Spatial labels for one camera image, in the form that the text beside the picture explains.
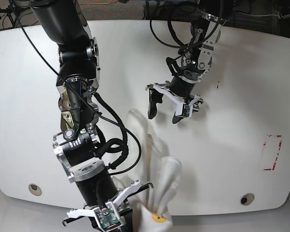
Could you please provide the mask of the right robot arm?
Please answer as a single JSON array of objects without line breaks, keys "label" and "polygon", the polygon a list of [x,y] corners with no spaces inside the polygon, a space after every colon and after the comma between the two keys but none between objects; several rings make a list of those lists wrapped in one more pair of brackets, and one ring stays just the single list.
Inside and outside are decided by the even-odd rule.
[{"label": "right robot arm", "polygon": [[128,157],[131,132],[97,93],[100,67],[97,40],[82,21],[73,0],[30,0],[48,37],[58,45],[61,132],[54,136],[54,153],[86,204],[70,210],[64,224],[87,217],[101,232],[131,232],[129,197],[151,187],[132,184],[118,190],[109,170]]}]

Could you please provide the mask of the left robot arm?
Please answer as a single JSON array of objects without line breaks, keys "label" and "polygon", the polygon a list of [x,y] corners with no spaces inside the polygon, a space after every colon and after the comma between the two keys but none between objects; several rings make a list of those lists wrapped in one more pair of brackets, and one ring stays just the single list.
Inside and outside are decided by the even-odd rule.
[{"label": "left robot arm", "polygon": [[[200,12],[196,20],[189,15],[190,33],[192,38],[188,43],[182,42],[176,35],[172,25],[173,15],[185,7],[193,7]],[[172,39],[176,42],[174,48],[178,50],[178,57],[166,58],[172,80],[163,84],[146,86],[149,92],[148,118],[153,119],[158,112],[157,104],[162,103],[163,97],[168,97],[176,104],[172,122],[178,123],[184,118],[192,117],[198,112],[203,99],[198,94],[192,94],[195,85],[211,69],[214,46],[220,39],[222,25],[231,16],[233,1],[231,0],[197,0],[195,2],[182,1],[178,4],[160,6],[153,12],[157,16],[160,9],[165,9],[167,26]]]}]

